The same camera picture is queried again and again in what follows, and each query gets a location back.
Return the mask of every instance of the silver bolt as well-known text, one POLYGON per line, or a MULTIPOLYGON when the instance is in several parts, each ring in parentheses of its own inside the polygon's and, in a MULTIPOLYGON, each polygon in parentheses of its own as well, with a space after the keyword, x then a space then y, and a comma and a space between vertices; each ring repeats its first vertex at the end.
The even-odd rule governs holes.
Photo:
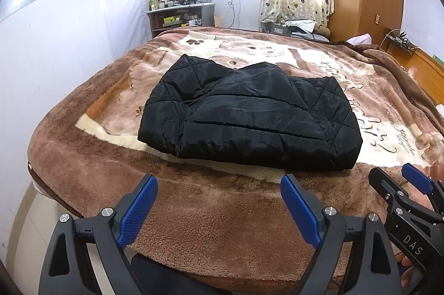
POLYGON ((63 214, 60 216, 59 221, 60 222, 66 222, 69 220, 69 215, 68 214, 63 214))
POLYGON ((105 216, 105 217, 111 216, 113 212, 114 211, 111 207, 104 208, 102 210, 102 216, 105 216))
POLYGON ((379 216, 377 215, 377 214, 375 214, 374 212, 370 212, 369 213, 369 219, 371 220, 371 221, 378 221, 379 220, 379 216))
POLYGON ((324 212, 328 215, 328 216, 334 216, 337 213, 337 210, 334 207, 328 206, 326 207, 326 209, 324 210, 324 212))

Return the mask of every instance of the bed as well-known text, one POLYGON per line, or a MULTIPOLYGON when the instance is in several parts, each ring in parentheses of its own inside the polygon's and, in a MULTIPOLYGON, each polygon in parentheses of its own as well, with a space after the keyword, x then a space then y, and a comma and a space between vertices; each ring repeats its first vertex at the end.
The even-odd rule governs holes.
MULTIPOLYGON (((377 46, 188 27, 162 33, 76 88, 38 125, 28 160, 43 191, 85 217, 116 204, 145 173, 155 175, 158 198, 134 250, 218 288, 285 293, 301 278, 314 250, 303 242, 280 197, 280 178, 295 174, 306 190, 344 214, 374 211, 385 219, 385 202, 367 181, 370 169, 382 167, 413 191, 400 167, 412 163, 439 176, 443 134, 434 103, 377 46), (289 75, 334 76, 363 137, 357 164, 339 172, 285 171, 183 160, 137 141, 150 91, 183 54, 230 68, 268 61, 289 75)), ((345 245, 337 278, 349 250, 345 245)))

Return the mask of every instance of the tiled floor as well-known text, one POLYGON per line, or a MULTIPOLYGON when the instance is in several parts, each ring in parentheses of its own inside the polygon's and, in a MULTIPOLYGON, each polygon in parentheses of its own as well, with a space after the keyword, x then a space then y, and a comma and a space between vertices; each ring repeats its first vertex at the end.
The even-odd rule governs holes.
MULTIPOLYGON (((38 295, 40 272, 46 249, 54 227, 64 213, 67 211, 61 205, 39 193, 32 202, 19 237, 12 272, 12 278, 24 295, 38 295)), ((88 251, 103 295, 114 295, 100 261, 97 247, 94 244, 88 244, 88 251)), ((127 248, 125 254, 131 259, 135 252, 127 248)))

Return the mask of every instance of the blue textured pad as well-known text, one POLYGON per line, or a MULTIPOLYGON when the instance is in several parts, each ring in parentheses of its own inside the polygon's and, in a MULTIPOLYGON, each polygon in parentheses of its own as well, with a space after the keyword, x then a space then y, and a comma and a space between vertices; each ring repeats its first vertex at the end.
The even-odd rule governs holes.
POLYGON ((317 248, 322 241, 317 220, 287 176, 281 179, 281 196, 304 241, 317 248))
POLYGON ((136 240, 143 222, 156 200, 157 189, 157 179, 151 176, 124 215, 120 223, 120 234, 117 239, 117 243, 122 250, 126 245, 132 244, 136 240))
POLYGON ((401 170, 402 177, 415 186, 422 194, 433 192, 432 180, 410 163, 406 163, 401 170))

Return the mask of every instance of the black puffer jacket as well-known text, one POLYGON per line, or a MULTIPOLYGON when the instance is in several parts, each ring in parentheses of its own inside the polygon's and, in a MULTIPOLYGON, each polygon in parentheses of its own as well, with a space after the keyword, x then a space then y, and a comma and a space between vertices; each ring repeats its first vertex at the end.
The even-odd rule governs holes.
POLYGON ((145 104, 138 139, 180 158, 290 170, 352 168, 362 138, 333 77, 289 77, 258 63, 230 69, 181 56, 145 104))

